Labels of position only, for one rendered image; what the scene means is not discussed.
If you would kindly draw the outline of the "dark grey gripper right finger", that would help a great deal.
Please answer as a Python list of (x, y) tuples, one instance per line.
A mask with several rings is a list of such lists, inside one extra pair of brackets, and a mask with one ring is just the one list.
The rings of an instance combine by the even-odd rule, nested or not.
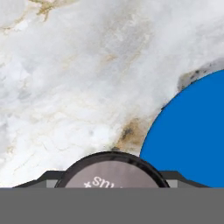
[(161, 171), (160, 173), (165, 178), (171, 188), (207, 188), (207, 185), (202, 185), (201, 183), (187, 179), (178, 171)]

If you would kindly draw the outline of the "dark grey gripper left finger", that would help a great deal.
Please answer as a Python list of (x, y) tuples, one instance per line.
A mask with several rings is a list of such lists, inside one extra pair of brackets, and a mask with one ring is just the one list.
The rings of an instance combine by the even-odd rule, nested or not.
[(28, 181), (21, 185), (17, 185), (17, 188), (26, 188), (26, 187), (54, 188), (57, 182), (63, 176), (63, 173), (64, 173), (63, 171), (46, 171), (37, 179)]

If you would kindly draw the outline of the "blue plate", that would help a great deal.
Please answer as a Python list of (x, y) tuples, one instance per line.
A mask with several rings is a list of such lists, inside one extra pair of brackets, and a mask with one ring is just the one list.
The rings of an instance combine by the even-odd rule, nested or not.
[(160, 171), (224, 188), (224, 70), (194, 81), (162, 108), (140, 158)]

